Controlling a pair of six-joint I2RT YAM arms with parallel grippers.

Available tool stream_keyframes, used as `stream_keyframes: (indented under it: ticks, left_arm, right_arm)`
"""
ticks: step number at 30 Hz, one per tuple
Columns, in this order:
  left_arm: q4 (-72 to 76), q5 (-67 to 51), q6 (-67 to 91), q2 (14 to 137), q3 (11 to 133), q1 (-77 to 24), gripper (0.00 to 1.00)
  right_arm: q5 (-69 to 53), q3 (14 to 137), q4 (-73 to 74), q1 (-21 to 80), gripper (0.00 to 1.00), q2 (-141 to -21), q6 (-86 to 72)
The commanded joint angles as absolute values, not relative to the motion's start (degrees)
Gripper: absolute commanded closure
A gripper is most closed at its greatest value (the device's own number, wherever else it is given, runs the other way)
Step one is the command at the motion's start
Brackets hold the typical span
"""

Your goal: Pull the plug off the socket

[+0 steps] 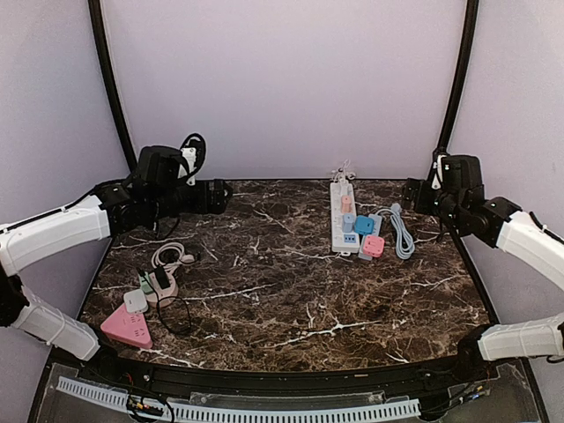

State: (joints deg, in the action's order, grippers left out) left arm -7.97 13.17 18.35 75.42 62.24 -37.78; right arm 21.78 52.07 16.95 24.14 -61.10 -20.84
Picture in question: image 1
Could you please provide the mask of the pink charger plug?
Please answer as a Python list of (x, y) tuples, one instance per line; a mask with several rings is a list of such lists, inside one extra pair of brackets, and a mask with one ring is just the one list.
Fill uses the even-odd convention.
[(352, 213), (353, 200), (349, 195), (341, 197), (341, 212), (344, 214)]

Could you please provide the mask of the white multicolour power strip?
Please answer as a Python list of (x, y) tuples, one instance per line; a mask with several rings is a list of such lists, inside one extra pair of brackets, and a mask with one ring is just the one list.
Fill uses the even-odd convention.
[(357, 219), (353, 186), (349, 181), (330, 184), (331, 251), (341, 256), (357, 254), (360, 236), (355, 232)]

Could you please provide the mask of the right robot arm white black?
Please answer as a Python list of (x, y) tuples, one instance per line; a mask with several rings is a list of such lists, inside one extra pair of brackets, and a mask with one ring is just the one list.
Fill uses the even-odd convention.
[[(563, 238), (541, 224), (537, 216), (505, 197), (485, 198), (480, 182), (408, 179), (402, 206), (437, 217), (450, 232), (473, 235), (528, 264), (557, 287), (563, 287)], [(484, 361), (519, 357), (563, 359), (563, 314), (522, 323), (495, 324), (475, 330), (459, 343), (462, 353), (449, 364), (458, 382), (468, 382)]]

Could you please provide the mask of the blue square plug adapter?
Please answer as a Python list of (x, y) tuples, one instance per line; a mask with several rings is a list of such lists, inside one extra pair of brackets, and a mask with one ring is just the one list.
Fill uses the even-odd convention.
[(375, 220), (368, 216), (358, 216), (354, 223), (354, 232), (365, 236), (370, 235), (374, 231)]

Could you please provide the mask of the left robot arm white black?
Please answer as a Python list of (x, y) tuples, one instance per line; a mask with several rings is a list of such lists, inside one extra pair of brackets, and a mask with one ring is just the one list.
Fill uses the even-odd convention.
[(105, 384), (124, 377), (124, 365), (100, 350), (97, 332), (25, 287), (26, 267), (90, 241), (115, 238), (183, 213), (221, 214), (233, 195), (224, 180), (168, 182), (161, 188), (122, 180), (103, 182), (72, 204), (1, 227), (1, 324), (89, 362)]

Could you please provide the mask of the light blue charger plug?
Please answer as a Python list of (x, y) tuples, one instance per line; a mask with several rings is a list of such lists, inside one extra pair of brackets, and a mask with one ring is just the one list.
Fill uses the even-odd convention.
[(354, 231), (355, 221), (356, 216), (353, 213), (347, 213), (343, 215), (342, 230), (344, 234), (349, 234)]

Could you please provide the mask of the pink square plug adapter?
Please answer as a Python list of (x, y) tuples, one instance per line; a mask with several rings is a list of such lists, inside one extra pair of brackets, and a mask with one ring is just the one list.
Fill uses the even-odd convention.
[(370, 234), (363, 237), (360, 251), (363, 255), (380, 257), (384, 251), (385, 240), (377, 235)]

